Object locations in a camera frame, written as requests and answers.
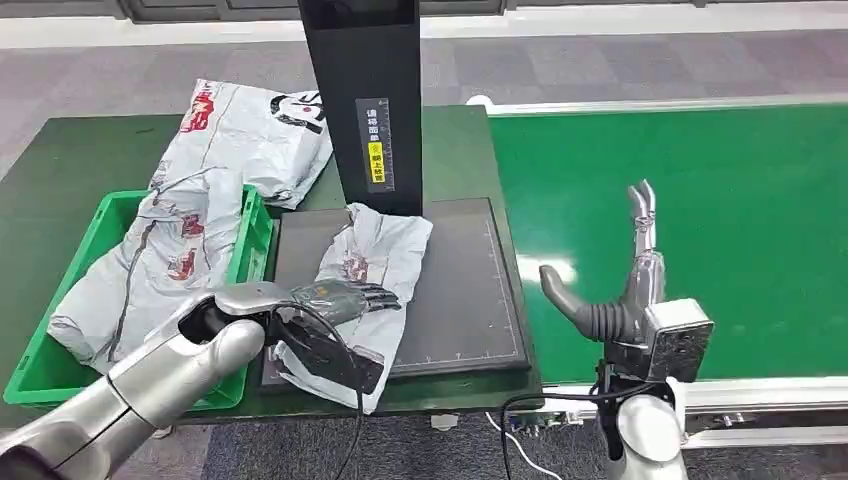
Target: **white plastic bag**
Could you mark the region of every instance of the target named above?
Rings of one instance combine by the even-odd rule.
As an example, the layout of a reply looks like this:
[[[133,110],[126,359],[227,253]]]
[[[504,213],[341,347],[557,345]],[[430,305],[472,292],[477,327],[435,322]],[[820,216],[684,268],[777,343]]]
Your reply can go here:
[[[294,209],[332,151],[318,92],[284,94],[198,80],[150,188],[207,167],[225,167],[256,186],[267,203]]]
[[[56,307],[47,333],[106,373],[192,293],[223,285],[241,217],[240,176],[209,168],[145,197],[124,240]]]
[[[315,280],[335,278],[382,285],[398,297],[400,310],[380,310],[336,327],[354,350],[366,350],[383,359],[383,374],[374,392],[363,395],[364,411],[377,408],[395,361],[403,329],[406,304],[412,300],[421,274],[421,260],[433,224],[421,217],[382,215],[365,205],[348,205],[352,224],[333,239],[324,254]],[[356,408],[356,391],[309,373],[298,358],[280,342],[275,353],[291,372],[281,375],[303,390],[351,408]]]

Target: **green plastic crate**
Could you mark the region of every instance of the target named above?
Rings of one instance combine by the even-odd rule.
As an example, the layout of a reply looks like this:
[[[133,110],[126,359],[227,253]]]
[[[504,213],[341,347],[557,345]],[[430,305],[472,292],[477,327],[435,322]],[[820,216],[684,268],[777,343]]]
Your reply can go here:
[[[3,393],[6,403],[52,408],[100,377],[94,369],[77,363],[65,347],[48,335],[47,324],[56,306],[88,271],[88,267],[123,240],[135,219],[139,203],[148,193],[146,190],[114,192],[100,202],[59,288],[6,385]],[[262,280],[271,242],[271,218],[254,187],[245,186],[242,203],[241,225],[227,271],[228,283]],[[195,403],[192,410],[215,410],[237,405],[244,395],[246,377],[245,367],[225,378]]]

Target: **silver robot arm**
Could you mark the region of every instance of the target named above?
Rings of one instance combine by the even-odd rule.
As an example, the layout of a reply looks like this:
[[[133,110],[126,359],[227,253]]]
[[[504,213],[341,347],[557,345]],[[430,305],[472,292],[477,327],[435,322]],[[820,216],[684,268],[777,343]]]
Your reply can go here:
[[[713,322],[693,299],[666,300],[665,262],[656,246],[656,195],[646,180],[627,193],[633,266],[618,300],[586,303],[550,266],[540,268],[542,290],[583,336],[604,344],[598,368],[602,393],[654,385],[645,393],[598,402],[609,478],[685,480],[686,401],[678,381],[695,381]]]
[[[276,343],[268,332],[271,315],[280,325],[300,321],[293,309],[280,307],[293,303],[333,325],[366,311],[400,308],[397,297],[378,285],[336,280],[291,291],[259,282],[198,294],[106,375],[0,438],[0,476],[108,478],[156,429],[171,425],[264,345]]]

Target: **floor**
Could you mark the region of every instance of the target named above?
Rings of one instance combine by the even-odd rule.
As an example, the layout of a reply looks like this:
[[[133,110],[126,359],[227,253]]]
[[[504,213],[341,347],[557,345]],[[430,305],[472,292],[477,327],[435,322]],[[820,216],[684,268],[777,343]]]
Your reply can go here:
[[[475,94],[495,103],[848,92],[848,30],[422,40],[425,104]],[[280,91],[315,88],[301,42],[0,50],[0,176],[46,119],[181,113],[198,77]],[[347,420],[181,427],[149,441],[116,479],[326,478]],[[463,416],[369,419],[348,478],[503,478],[494,430]],[[590,427],[524,441],[564,478],[601,478]],[[693,479],[818,479],[848,471],[844,447],[687,452]],[[517,457],[516,478],[536,479]]]
[[[425,104],[848,91],[848,30],[430,39]],[[0,50],[0,175],[53,116],[178,113],[198,77],[315,88],[303,42]]]

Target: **humanoid robot hand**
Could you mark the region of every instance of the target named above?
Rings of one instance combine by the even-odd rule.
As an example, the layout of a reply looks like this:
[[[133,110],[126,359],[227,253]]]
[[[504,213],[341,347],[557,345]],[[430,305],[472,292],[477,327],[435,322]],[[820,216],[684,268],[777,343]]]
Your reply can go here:
[[[656,249],[656,196],[647,180],[627,189],[633,220],[633,267],[624,293],[612,303],[587,304],[549,265],[539,267],[545,296],[583,336],[598,342],[642,341],[639,319],[649,305],[665,300],[665,263]]]
[[[295,300],[315,309],[333,326],[368,312],[400,309],[397,296],[374,283],[318,280],[294,288],[291,293]]]

